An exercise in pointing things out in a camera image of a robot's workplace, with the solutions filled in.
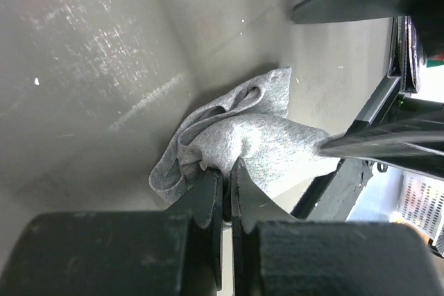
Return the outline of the grey underwear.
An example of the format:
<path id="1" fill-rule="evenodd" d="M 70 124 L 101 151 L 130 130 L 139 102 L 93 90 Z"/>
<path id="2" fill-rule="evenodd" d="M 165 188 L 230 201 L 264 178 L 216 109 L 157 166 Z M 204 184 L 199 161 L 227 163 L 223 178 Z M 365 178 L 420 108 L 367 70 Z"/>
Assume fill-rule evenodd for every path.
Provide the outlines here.
<path id="1" fill-rule="evenodd" d="M 287 118 L 291 74 L 289 67 L 271 70 L 192 112 L 150 172 L 152 190 L 173 204 L 204 166 L 229 177 L 238 159 L 272 199 L 334 172 L 339 158 L 318 151 L 329 134 Z"/>

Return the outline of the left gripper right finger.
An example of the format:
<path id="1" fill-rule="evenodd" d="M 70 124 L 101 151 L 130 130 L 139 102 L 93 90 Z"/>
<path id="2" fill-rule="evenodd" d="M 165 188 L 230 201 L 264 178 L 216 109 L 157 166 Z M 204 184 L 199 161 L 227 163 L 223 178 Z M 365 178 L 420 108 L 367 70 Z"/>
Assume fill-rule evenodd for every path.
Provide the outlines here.
<path id="1" fill-rule="evenodd" d="M 234 163 L 230 173 L 230 208 L 234 294 L 262 295 L 260 232 L 269 223 L 296 223 L 298 220 L 253 182 L 241 158 Z"/>

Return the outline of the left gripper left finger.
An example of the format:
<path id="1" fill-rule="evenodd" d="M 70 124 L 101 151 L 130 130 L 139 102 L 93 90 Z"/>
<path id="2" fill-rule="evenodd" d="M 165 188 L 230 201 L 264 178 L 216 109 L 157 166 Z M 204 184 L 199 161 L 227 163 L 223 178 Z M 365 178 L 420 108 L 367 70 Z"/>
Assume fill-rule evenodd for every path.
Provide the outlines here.
<path id="1" fill-rule="evenodd" d="M 162 226 L 163 291 L 221 289 L 223 178 L 208 169 L 166 211 Z"/>

